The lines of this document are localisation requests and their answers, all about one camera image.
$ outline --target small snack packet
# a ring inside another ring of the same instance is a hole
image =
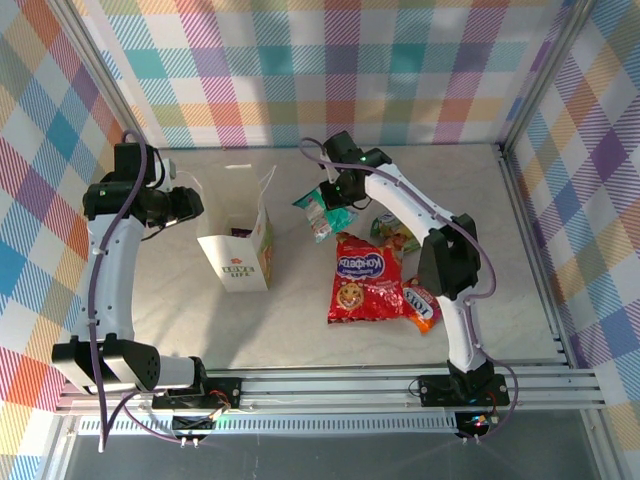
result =
[[[416,240],[416,237],[413,236],[413,233],[391,212],[380,215],[371,223],[370,235],[372,238],[382,237],[384,239],[401,235],[405,237],[404,253],[410,253],[420,249],[420,243]]]
[[[404,294],[404,316],[416,324],[423,335],[433,328],[442,317],[438,300],[413,277],[402,284]]]
[[[313,236],[316,243],[320,243],[325,238],[341,232],[351,225],[358,214],[346,208],[327,211],[320,188],[311,190],[300,200],[293,202],[295,207],[302,208],[309,220]]]

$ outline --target white table surface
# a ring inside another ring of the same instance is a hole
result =
[[[432,200],[454,214],[468,213],[498,274],[496,294],[478,302],[487,351],[506,360],[555,356],[493,147],[387,147],[383,150]],[[299,367],[436,364],[447,358],[440,322],[427,335],[406,319],[328,325],[335,240],[316,245],[304,212],[291,202],[326,178],[296,149],[165,151],[178,170],[196,177],[215,162],[251,163],[258,176],[277,165],[265,193],[274,226],[273,283],[269,292],[224,291],[196,240],[190,221],[144,242],[133,299],[136,340],[164,355],[197,355],[206,367]],[[197,188],[179,174],[176,184]],[[368,238],[372,204],[348,231]],[[419,253],[404,262],[415,273]],[[481,270],[481,285],[486,269]]]

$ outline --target red snack bag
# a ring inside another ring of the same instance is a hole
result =
[[[423,335],[433,328],[442,316],[438,300],[413,277],[402,284],[405,299],[404,316],[420,329]]]
[[[388,320],[404,314],[402,265],[395,248],[339,233],[329,323]]]

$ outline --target logo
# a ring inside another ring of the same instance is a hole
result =
[[[255,271],[253,267],[222,267],[222,272],[232,277],[248,277]]]
[[[384,259],[377,253],[370,253],[364,257],[340,257],[337,273],[341,277],[376,278],[384,272]]]
[[[418,295],[413,289],[411,288],[404,289],[404,299],[421,316],[425,318],[433,317],[433,309],[431,308],[431,305],[429,305],[429,302],[427,302],[424,298]]]

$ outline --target snack bag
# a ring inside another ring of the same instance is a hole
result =
[[[442,316],[440,304],[424,287],[418,284],[418,277],[413,277],[402,284],[405,299],[404,316],[416,324],[423,335],[433,328]]]
[[[381,248],[339,233],[329,323],[403,316],[402,264],[392,245]]]
[[[320,243],[330,235],[344,230],[358,218],[357,213],[351,212],[346,208],[327,211],[319,187],[310,191],[300,200],[293,202],[293,205],[304,210],[311,225],[311,230],[313,230],[316,243]]]
[[[370,235],[373,238],[383,237],[385,239],[393,237],[394,235],[402,235],[406,239],[403,249],[404,253],[410,253],[420,249],[420,243],[416,240],[416,237],[390,212],[380,215],[371,223]]]

